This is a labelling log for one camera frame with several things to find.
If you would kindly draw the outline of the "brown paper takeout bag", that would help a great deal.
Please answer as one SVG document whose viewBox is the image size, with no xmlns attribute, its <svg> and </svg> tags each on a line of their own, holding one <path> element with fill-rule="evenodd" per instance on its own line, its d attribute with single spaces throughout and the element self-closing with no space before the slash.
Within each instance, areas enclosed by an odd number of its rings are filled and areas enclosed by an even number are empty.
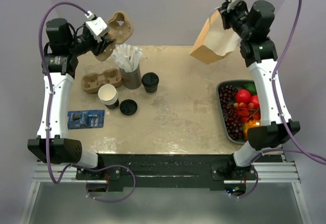
<svg viewBox="0 0 326 224">
<path fill-rule="evenodd" d="M 214 9 L 198 35 L 190 56 L 204 64 L 226 58 L 240 43 L 240 37 L 232 29 L 224 29 L 222 18 Z"/>
</svg>

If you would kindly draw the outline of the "cardboard cup carrier top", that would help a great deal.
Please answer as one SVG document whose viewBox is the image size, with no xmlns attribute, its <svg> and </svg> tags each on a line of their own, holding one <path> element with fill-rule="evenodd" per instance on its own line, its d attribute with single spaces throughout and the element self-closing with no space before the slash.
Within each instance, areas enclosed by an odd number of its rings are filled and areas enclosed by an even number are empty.
<svg viewBox="0 0 326 224">
<path fill-rule="evenodd" d="M 123 44 L 126 42 L 134 31 L 134 26 L 129 16 L 123 11 L 115 12 L 111 18 L 107 21 L 109 27 L 108 35 L 106 39 L 112 41 L 111 44 L 106 47 L 103 53 L 96 56 L 97 60 L 105 61 L 113 53 L 116 44 Z"/>
</svg>

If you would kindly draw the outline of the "black paper coffee cup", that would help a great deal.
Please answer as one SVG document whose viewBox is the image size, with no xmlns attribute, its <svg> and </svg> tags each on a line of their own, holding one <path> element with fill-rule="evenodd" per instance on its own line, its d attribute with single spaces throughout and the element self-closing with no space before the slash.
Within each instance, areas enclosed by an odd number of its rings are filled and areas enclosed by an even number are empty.
<svg viewBox="0 0 326 224">
<path fill-rule="evenodd" d="M 144 89 L 147 93 L 153 94 L 156 93 L 158 88 L 159 79 L 158 78 L 151 78 L 151 77 L 143 77 L 142 84 Z"/>
</svg>

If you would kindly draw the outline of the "black plastic cup lid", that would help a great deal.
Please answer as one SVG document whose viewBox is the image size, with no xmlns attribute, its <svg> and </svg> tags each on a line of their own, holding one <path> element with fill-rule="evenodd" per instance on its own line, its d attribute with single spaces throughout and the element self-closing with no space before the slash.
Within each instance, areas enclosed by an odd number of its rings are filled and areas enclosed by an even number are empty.
<svg viewBox="0 0 326 224">
<path fill-rule="evenodd" d="M 154 72 L 148 72 L 142 76 L 142 84 L 145 87 L 154 87 L 159 83 L 159 77 Z"/>
</svg>

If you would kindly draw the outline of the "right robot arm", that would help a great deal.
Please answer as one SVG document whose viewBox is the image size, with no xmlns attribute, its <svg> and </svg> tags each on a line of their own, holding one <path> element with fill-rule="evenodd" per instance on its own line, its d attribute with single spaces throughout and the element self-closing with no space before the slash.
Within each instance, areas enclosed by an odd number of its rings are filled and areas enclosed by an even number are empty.
<svg viewBox="0 0 326 224">
<path fill-rule="evenodd" d="M 254 78 L 261 112 L 261 126 L 248 129 L 246 143 L 233 154 L 232 164 L 227 166 L 227 174 L 234 180 L 245 174 L 245 167 L 255 155 L 286 143 L 301 128 L 286 107 L 275 71 L 278 55 L 268 37 L 274 11 L 267 1 L 256 1 L 251 9 L 244 1 L 235 6 L 224 2 L 219 8 L 224 29 L 233 29 L 241 39 L 240 53 Z"/>
</svg>

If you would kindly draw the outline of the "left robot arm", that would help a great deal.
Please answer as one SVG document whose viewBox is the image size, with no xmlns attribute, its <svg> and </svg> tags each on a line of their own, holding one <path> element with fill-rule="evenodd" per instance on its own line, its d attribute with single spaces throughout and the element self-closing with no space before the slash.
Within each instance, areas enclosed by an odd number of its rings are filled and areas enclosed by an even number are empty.
<svg viewBox="0 0 326 224">
<path fill-rule="evenodd" d="M 28 149 L 44 163 L 76 164 L 88 168 L 93 179 L 101 179 L 105 166 L 98 162 L 98 155 L 84 150 L 80 141 L 68 137 L 68 105 L 78 56 L 89 51 L 100 55 L 114 40 L 108 38 L 109 27 L 101 17 L 86 21 L 81 28 L 83 32 L 78 35 L 64 18 L 46 23 L 49 41 L 42 47 L 43 113 L 36 138 L 28 140 Z"/>
</svg>

